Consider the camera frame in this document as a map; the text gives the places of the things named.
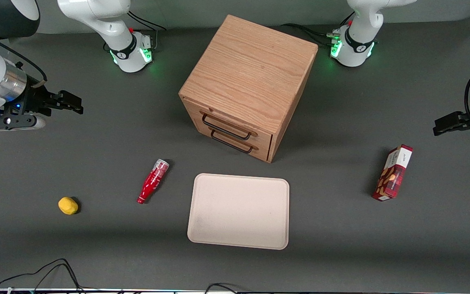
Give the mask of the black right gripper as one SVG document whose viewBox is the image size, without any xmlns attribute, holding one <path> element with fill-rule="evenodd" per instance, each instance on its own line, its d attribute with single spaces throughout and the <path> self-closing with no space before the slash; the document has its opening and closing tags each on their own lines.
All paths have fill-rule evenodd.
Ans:
<svg viewBox="0 0 470 294">
<path fill-rule="evenodd" d="M 49 92 L 45 86 L 36 89 L 30 87 L 14 100 L 14 110 L 19 115 L 33 112 L 50 117 L 54 109 L 69 110 L 82 115 L 84 108 L 81 102 L 80 97 L 68 91 L 59 91 L 56 100 L 55 94 Z"/>
</svg>

